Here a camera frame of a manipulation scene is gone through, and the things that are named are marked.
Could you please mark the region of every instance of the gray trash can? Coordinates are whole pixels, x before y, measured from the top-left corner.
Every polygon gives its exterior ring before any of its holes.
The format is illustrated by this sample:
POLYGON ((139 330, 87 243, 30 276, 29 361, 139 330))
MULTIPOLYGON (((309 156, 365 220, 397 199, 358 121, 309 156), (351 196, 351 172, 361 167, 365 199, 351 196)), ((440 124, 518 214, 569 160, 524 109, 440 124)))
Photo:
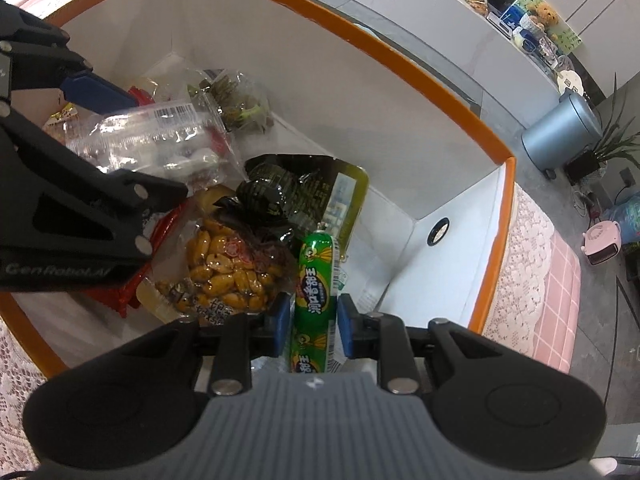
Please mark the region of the gray trash can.
POLYGON ((540 171, 554 170, 568 163, 602 138, 602 129, 587 101, 567 89, 560 104, 524 131, 522 143, 540 171))

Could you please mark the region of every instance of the electrical outlet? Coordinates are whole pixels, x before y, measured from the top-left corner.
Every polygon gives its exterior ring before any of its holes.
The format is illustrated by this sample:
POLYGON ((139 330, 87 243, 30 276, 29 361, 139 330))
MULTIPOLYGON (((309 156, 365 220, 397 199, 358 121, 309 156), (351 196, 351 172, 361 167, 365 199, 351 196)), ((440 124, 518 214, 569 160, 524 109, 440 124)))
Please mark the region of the electrical outlet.
POLYGON ((631 187, 636 185, 636 180, 631 174, 631 170, 629 168, 625 168, 624 170, 620 171, 620 177, 622 178, 622 182, 625 183, 625 186, 631 187))

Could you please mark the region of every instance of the candy wrapper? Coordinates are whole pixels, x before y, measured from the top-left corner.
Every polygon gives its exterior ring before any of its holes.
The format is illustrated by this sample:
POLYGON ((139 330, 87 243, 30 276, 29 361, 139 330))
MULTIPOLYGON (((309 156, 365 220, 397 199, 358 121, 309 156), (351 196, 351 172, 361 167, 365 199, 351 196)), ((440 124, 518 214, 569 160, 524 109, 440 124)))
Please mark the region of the candy wrapper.
POLYGON ((183 182, 191 191, 242 173, 222 121, 204 97, 94 116, 84 127, 88 134, 66 145, 104 173, 141 171, 183 182))
POLYGON ((159 319, 196 316, 202 325, 224 323, 238 312, 267 309, 280 291, 292 292, 296 265, 287 248, 261 240, 224 208, 199 197, 177 238, 168 238, 138 298, 159 319), (210 214, 204 216, 203 209, 210 214))
POLYGON ((60 144, 65 144, 80 135, 80 119, 76 107, 67 103, 62 111, 53 114, 42 127, 43 131, 56 139, 60 144))

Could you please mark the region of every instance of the red snack package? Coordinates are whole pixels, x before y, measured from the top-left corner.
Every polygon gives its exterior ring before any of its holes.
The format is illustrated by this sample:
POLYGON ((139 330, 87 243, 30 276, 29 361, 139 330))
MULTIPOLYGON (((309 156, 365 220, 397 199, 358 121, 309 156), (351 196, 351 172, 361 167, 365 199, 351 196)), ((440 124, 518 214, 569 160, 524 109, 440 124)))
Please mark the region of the red snack package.
MULTIPOLYGON (((154 249, 154 254, 158 250, 158 247, 162 244, 164 239, 169 234, 171 228, 174 226, 181 213, 186 208, 188 200, 185 200, 177 208, 169 211, 164 215, 154 227, 153 233, 149 238, 151 246, 154 249)), ((127 305, 133 308, 138 308, 140 302, 136 298, 136 289, 138 285, 148 273, 151 267, 151 263, 147 263, 143 266, 138 273, 131 278, 125 285, 120 288, 90 288, 85 290, 84 293, 90 298, 108 306, 110 309, 115 310, 122 317, 127 317, 127 305)))

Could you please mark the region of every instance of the plush toy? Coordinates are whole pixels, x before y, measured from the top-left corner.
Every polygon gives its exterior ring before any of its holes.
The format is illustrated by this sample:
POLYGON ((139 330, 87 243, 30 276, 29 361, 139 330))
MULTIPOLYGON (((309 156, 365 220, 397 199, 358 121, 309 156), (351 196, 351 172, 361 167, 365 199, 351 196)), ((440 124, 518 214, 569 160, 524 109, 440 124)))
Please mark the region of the plush toy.
MULTIPOLYGON (((529 19, 543 32, 548 30, 549 27, 557 25, 560 21, 558 13, 546 2, 540 2, 537 5, 529 4, 527 6, 527 12, 530 13, 529 19)), ((552 41, 558 39, 555 34, 551 34, 549 38, 551 38, 552 41)))

